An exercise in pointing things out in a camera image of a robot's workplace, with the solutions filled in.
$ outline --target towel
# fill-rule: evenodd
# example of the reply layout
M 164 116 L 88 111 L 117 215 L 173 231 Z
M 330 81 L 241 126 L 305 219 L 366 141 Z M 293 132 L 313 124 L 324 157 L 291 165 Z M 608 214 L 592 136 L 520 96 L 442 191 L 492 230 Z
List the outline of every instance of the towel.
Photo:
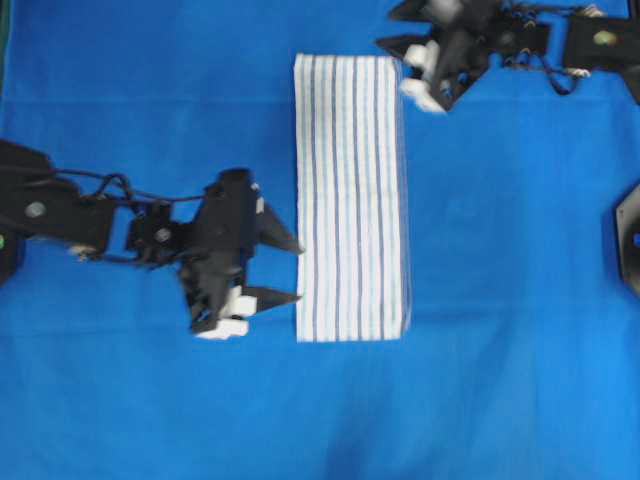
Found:
M 411 314 L 399 63 L 298 55 L 294 77 L 297 339 L 397 339 Z

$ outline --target blue tablecloth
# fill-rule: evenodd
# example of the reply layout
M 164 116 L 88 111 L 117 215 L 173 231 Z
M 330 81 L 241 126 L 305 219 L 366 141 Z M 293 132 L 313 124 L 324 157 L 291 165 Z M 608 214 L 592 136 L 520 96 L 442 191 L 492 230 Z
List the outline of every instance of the blue tablecloth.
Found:
M 420 31 L 385 19 L 396 0 L 12 3 L 4 138 L 167 195 L 247 166 L 291 228 L 294 54 Z M 494 69 L 448 117 L 405 110 L 403 340 L 298 345 L 287 307 L 203 342 L 171 270 L 31 243 L 0 290 L 0 478 L 638 478 L 640 300 L 612 209 L 640 181 L 640 110 L 622 81 L 559 98 Z M 295 288 L 292 257 L 251 267 Z

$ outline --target wire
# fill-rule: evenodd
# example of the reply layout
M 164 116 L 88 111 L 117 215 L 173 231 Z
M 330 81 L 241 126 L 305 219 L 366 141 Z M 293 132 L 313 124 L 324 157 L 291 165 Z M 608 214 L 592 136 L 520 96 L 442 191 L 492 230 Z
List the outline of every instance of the wire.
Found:
M 12 172 L 12 173 L 23 173 L 25 175 L 37 175 L 37 176 L 46 176 L 53 177 L 55 175 L 70 175 L 76 177 L 87 177 L 93 178 L 95 180 L 101 180 L 102 183 L 98 187 L 98 189 L 94 192 L 94 196 L 101 195 L 104 191 L 114 182 L 117 181 L 114 185 L 120 188 L 124 194 L 124 199 L 129 203 L 134 203 L 133 197 L 143 197 L 151 200 L 156 200 L 160 202 L 166 203 L 179 203 L 179 202 L 193 202 L 196 200 L 202 200 L 204 195 L 192 195 L 189 197 L 164 197 L 161 195 L 155 195 L 153 193 L 148 193 L 142 190 L 136 190 L 131 188 L 131 184 L 129 179 L 121 174 L 121 173 L 111 173 L 108 175 L 101 175 L 99 173 L 88 172 L 86 170 L 75 170 L 68 168 L 60 168 L 60 169 L 44 169 L 44 168 L 32 168 L 32 167 L 19 167 L 19 166 L 8 166 L 8 165 L 0 165 L 0 172 Z M 46 183 L 44 180 L 37 180 L 35 182 L 31 182 L 30 186 L 37 186 L 40 182 Z

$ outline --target white component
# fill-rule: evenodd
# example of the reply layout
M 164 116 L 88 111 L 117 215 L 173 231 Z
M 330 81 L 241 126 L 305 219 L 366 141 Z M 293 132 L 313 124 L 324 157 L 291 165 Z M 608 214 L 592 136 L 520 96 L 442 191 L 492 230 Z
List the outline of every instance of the white component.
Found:
M 412 67 L 420 67 L 427 63 L 429 50 L 424 45 L 411 45 L 404 54 L 404 62 Z
M 433 76 L 433 72 L 436 69 L 438 57 L 440 56 L 440 45 L 438 45 L 438 42 L 435 40 L 429 40 L 425 48 L 427 49 L 427 55 L 425 57 L 424 64 L 422 65 L 422 68 L 424 69 L 422 78 L 428 80 Z
M 404 55 L 404 62 L 422 70 L 422 78 L 429 80 L 440 55 L 440 45 L 435 40 L 429 40 L 426 45 L 411 45 Z
M 229 290 L 227 303 L 220 310 L 221 317 L 250 317 L 258 310 L 258 299 L 242 295 L 242 287 L 238 285 Z
M 422 80 L 405 78 L 400 82 L 400 91 L 413 98 L 418 108 L 425 112 L 446 113 L 445 109 L 429 93 L 429 86 Z
M 196 336 L 206 340 L 228 340 L 229 337 L 244 337 L 248 332 L 249 322 L 246 320 L 221 318 L 214 330 L 202 332 Z
M 241 295 L 235 299 L 230 309 L 233 315 L 250 317 L 251 315 L 255 315 L 258 309 L 258 299 L 256 297 Z

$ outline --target screw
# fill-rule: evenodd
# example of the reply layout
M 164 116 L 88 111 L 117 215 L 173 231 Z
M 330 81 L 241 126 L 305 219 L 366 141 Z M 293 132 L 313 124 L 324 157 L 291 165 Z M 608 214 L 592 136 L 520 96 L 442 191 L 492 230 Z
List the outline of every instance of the screw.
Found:
M 171 230 L 168 228 L 161 228 L 156 232 L 155 238 L 158 242 L 164 243 L 171 238 Z
M 618 43 L 618 36 L 615 33 L 611 33 L 606 30 L 600 30 L 593 36 L 593 43 L 596 45 L 612 47 Z
M 40 202 L 33 202 L 27 205 L 24 214 L 29 218 L 38 218 L 47 213 L 47 207 Z

